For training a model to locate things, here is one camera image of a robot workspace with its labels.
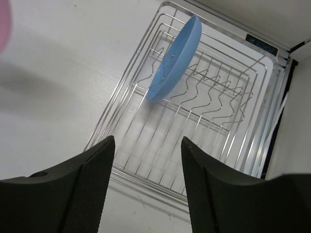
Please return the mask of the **pink plastic plate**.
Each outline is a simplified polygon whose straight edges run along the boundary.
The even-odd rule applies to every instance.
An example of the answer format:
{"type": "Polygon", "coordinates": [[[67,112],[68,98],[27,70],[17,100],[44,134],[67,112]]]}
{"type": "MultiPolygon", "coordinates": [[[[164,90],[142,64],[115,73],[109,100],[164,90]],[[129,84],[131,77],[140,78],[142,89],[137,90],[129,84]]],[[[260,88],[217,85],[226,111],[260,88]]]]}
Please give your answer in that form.
{"type": "Polygon", "coordinates": [[[10,38],[12,28],[11,4],[9,0],[0,0],[0,52],[10,38]]]}

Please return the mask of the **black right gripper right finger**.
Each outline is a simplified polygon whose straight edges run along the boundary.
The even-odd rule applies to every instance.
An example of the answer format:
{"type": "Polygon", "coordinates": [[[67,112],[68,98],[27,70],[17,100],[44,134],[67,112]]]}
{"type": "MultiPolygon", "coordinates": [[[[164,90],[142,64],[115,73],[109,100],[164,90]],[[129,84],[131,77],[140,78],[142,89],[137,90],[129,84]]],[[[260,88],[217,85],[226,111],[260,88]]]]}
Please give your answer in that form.
{"type": "Polygon", "coordinates": [[[208,155],[187,137],[181,158],[194,233],[310,232],[310,174],[255,178],[208,155]]]}

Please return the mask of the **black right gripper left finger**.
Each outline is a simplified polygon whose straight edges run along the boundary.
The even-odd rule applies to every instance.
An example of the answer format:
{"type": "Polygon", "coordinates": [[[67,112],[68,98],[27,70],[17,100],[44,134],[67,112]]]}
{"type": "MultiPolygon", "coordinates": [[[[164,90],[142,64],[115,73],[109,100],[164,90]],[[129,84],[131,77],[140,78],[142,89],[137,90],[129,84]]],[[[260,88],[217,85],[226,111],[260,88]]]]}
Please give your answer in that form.
{"type": "Polygon", "coordinates": [[[108,136],[88,150],[29,177],[0,182],[3,233],[96,233],[115,155],[108,136]]]}

